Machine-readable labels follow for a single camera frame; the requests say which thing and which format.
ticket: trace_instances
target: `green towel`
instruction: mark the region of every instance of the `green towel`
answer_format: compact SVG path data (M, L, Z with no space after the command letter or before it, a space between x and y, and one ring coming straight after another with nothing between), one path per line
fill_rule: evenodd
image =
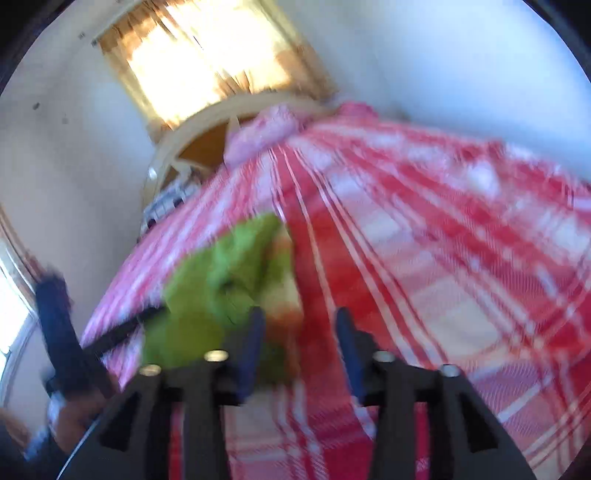
M164 290L170 312L146 330L143 363L181 367L220 348L226 332L244 325L261 296L283 276L293 277L291 252L271 248L286 231L274 214L261 215L186 258ZM265 344L263 350L266 367L259 376L285 381L282 348Z

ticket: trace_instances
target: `wooden bed frame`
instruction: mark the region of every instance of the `wooden bed frame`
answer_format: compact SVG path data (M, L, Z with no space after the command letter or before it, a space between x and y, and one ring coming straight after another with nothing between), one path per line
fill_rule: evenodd
M313 115L329 111L311 98L288 92L235 95L205 108L160 141L144 184L143 208L181 173L197 171L202 177L212 175L223 163L228 126L250 120L278 103L288 103Z

